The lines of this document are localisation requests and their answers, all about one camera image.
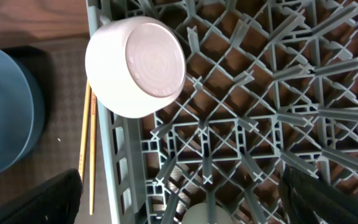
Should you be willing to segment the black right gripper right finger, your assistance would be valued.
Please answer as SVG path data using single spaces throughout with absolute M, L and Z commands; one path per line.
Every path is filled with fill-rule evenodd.
M 358 201 L 294 168 L 285 169 L 278 186 L 290 223 L 358 224 Z

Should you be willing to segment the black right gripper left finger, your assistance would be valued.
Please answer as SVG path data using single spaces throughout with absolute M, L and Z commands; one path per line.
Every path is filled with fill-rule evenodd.
M 0 223 L 70 223 L 79 211 L 83 184 L 77 169 L 68 169 L 0 205 Z

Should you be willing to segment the white plastic cup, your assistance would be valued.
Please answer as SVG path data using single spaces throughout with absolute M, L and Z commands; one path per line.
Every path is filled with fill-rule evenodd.
M 216 206 L 217 224 L 233 224 L 229 214 L 218 205 Z M 199 203 L 190 207 L 184 214 L 182 224 L 208 224 L 207 203 Z

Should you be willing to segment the pink white bowl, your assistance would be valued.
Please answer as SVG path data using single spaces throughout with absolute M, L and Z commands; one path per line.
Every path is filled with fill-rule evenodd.
M 183 49 L 162 22 L 145 16 L 112 21 L 90 38 L 85 69 L 97 99 L 126 118 L 142 118 L 175 101 L 186 76 Z

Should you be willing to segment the grey dishwasher rack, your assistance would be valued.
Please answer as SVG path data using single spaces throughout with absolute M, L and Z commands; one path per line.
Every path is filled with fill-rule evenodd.
M 197 203 L 287 223 L 292 166 L 358 199 L 358 1 L 88 1 L 101 21 L 151 16 L 183 47 L 181 95 L 142 118 L 99 106 L 113 223 L 180 223 Z

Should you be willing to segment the left wooden chopstick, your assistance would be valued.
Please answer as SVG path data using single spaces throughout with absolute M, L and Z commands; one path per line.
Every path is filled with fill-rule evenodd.
M 82 182 L 85 174 L 90 102 L 91 102 L 91 87 L 89 82 L 86 82 L 85 102 L 83 108 L 83 120 L 82 120 L 81 142 L 80 142 L 80 157 L 79 157 L 79 164 L 78 164 L 78 172 L 80 174 Z

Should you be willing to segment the wooden chopstick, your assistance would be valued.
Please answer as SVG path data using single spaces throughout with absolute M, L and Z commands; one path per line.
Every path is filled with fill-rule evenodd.
M 78 164 L 78 172 L 80 174 L 82 182 L 85 174 L 90 102 L 91 102 L 91 87 L 89 82 L 86 82 L 85 102 L 83 108 L 83 120 L 82 120 L 81 142 L 80 142 L 80 157 L 79 157 L 79 164 Z
M 91 124 L 90 124 L 90 177 L 89 177 L 89 214 L 94 213 L 94 195 L 95 195 L 95 179 L 96 179 L 96 110 L 97 100 L 94 92 L 91 93 Z

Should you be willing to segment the blue plate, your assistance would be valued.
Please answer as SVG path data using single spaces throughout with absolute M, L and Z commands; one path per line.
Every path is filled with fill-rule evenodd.
M 0 50 L 0 172 L 26 156 L 45 122 L 42 91 L 31 72 Z

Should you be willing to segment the right wooden chopstick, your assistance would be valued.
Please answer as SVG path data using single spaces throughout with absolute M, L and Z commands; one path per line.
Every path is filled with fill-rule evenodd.
M 89 177 L 89 214 L 94 213 L 94 195 L 95 195 L 95 179 L 96 179 L 96 110 L 97 100 L 94 92 L 91 93 L 91 124 L 90 124 L 90 177 Z

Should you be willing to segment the brown serving tray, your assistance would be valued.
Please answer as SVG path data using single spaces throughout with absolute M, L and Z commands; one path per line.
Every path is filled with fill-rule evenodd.
M 33 74 L 44 96 L 45 122 L 35 147 L 0 172 L 0 205 L 68 169 L 77 169 L 85 97 L 86 41 L 64 41 L 2 50 Z M 74 223 L 110 223 L 103 156 L 96 157 L 94 213 L 90 215 L 89 179 L 83 179 Z

